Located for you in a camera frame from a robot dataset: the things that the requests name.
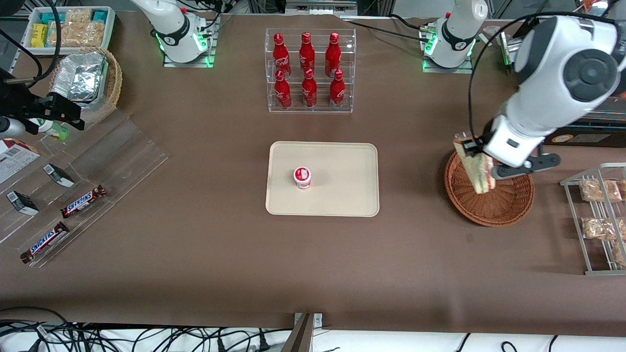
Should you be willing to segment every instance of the plastic bottle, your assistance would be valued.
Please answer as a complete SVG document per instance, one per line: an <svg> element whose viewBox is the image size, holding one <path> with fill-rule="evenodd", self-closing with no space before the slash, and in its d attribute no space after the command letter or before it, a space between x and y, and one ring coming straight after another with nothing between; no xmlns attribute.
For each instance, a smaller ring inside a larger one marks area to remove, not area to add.
<svg viewBox="0 0 626 352"><path fill-rule="evenodd" d="M331 82L331 108L339 110L341 103L344 101L344 91L346 84L344 83L344 72L338 69L335 71L335 79Z"/></svg>
<svg viewBox="0 0 626 352"><path fill-rule="evenodd" d="M289 65L289 50L285 46L282 34L274 35L274 63L276 69L285 74L285 78L291 76L291 66Z"/></svg>
<svg viewBox="0 0 626 352"><path fill-rule="evenodd" d="M335 70L339 68L341 62L341 48L339 47L339 34L331 33L331 42L326 49L326 69L328 77L333 77Z"/></svg>
<svg viewBox="0 0 626 352"><path fill-rule="evenodd" d="M283 110L289 109L291 107L291 91L289 90L289 83L285 81L285 73L283 71L276 71L274 90L276 91L279 108Z"/></svg>
<svg viewBox="0 0 626 352"><path fill-rule="evenodd" d="M29 120L39 126L39 133L50 136L53 140L65 140L65 138L69 136L69 129L54 121L44 120L42 118L30 118Z"/></svg>
<svg viewBox="0 0 626 352"><path fill-rule="evenodd" d="M315 73L315 49L311 44L311 34L309 32L302 33L300 68L302 68L302 72L306 72L308 69L311 69Z"/></svg>
<svg viewBox="0 0 626 352"><path fill-rule="evenodd" d="M304 72L304 81L302 82L302 103L307 108L312 108L317 104L317 82L313 78L313 70L308 69Z"/></svg>

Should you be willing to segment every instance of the coca-cola bottle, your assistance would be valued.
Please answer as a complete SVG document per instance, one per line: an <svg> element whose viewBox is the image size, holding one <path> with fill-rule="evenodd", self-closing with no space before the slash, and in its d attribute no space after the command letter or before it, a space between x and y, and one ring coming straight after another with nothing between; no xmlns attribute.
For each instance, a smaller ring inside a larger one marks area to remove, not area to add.
<svg viewBox="0 0 626 352"><path fill-rule="evenodd" d="M289 90L289 83L285 81L285 73L277 70L275 77L274 90L276 91L279 108L283 110L289 109L291 107L291 91Z"/></svg>
<svg viewBox="0 0 626 352"><path fill-rule="evenodd" d="M302 68L302 72L312 69L315 73L315 49L313 49L313 45L311 45L311 34L309 32L302 33L300 68Z"/></svg>
<svg viewBox="0 0 626 352"><path fill-rule="evenodd" d="M313 70L304 71L304 81L302 82L302 103L307 108L312 108L317 104L317 82L313 78Z"/></svg>
<svg viewBox="0 0 626 352"><path fill-rule="evenodd" d="M276 69L285 74L285 78L291 76L291 66L289 66L289 50L285 46L282 34L274 35L274 63Z"/></svg>
<svg viewBox="0 0 626 352"><path fill-rule="evenodd" d="M344 72L341 69L335 71L335 79L331 82L331 108L339 110L341 103L344 101L344 91L346 84L344 83Z"/></svg>
<svg viewBox="0 0 626 352"><path fill-rule="evenodd" d="M339 47L339 34L331 33L331 42L326 49L326 69L328 77L333 77L335 70L339 68L341 62L341 48Z"/></svg>

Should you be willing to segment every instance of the metal wire rack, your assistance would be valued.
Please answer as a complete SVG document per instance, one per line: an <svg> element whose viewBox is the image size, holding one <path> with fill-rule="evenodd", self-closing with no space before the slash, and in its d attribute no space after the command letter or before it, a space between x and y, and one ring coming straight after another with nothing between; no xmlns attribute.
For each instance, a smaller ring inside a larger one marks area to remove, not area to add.
<svg viewBox="0 0 626 352"><path fill-rule="evenodd" d="M584 172L578 173L568 179L562 180L560 184L565 188L565 194L572 211L574 224L576 225L576 232L578 232L578 239L580 240L580 246L583 250L583 256L587 265L587 271L585 275L626 275L626 267L620 265L615 261L614 251L619 250L622 258L626 258L626 249L624 247L624 241L620 241L622 233L618 226L618 218L626 215L626 209L624 208L624 202L611 202L605 187L604 181L606 180L623 180L626 179L626 163L603 163L597 168L591 168ZM604 201L599 202L575 202L572 197L572 187L580 188L582 182L587 180L597 180L602 190ZM610 219L615 233L617 234L617 241L601 241L598 239L585 239L583 236L581 217L593 216L599 219ZM593 248L601 242L602 250L607 259L608 269L601 268L596 265L592 265L589 256L589 248Z"/></svg>

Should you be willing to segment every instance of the round wicker basket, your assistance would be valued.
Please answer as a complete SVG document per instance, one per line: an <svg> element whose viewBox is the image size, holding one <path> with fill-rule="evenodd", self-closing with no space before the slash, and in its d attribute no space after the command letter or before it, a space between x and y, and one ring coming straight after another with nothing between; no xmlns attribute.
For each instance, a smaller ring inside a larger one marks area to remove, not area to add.
<svg viewBox="0 0 626 352"><path fill-rule="evenodd" d="M104 104L97 110L93 110L89 108L83 109L83 111L81 112L81 118L86 123L96 123L102 120L103 118L107 117L111 112L113 112L113 110L115 110L115 107L117 106L118 100L120 99L120 92L121 92L121 68L117 60L115 60L115 57L113 56L113 54L111 54L109 51L105 49L102 49L96 46L81 48L78 51L78 53L87 54L87 53L92 53L94 51L101 53L102 55L105 55L109 63L109 68L106 72L106 87L105 87L106 100ZM51 74L52 80L50 81L50 91L52 90L52 86L54 85L54 80L56 79L56 74L58 73L58 71L59 71L59 64L57 63L56 67L54 68L54 71L52 71L52 74Z"/></svg>
<svg viewBox="0 0 626 352"><path fill-rule="evenodd" d="M445 171L446 192L454 206L477 224L490 227L513 225L533 206L535 185L530 175L496 180L496 188L476 194L461 158L454 152Z"/></svg>

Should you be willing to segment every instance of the snickers bar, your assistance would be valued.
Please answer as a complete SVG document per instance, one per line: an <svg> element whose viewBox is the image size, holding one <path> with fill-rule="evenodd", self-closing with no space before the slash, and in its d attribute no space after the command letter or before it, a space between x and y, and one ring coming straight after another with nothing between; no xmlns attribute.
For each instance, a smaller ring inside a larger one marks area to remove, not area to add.
<svg viewBox="0 0 626 352"><path fill-rule="evenodd" d="M68 217L74 215L75 213L87 208L88 205L90 205L96 199L102 197L105 194L106 194L106 191L104 188L102 188L102 185L97 186L93 190L90 190L89 193L87 193L86 195L74 201L72 204L61 209L61 214L63 215L63 218L67 219Z"/></svg>
<svg viewBox="0 0 626 352"><path fill-rule="evenodd" d="M35 256L42 253L42 250L46 246L52 246L61 240L66 234L68 234L69 229L62 223L59 222L55 225L54 229L50 230L42 239L37 241L34 246L32 246L28 251L22 253L19 258L22 259L23 263L29 263L33 260Z"/></svg>

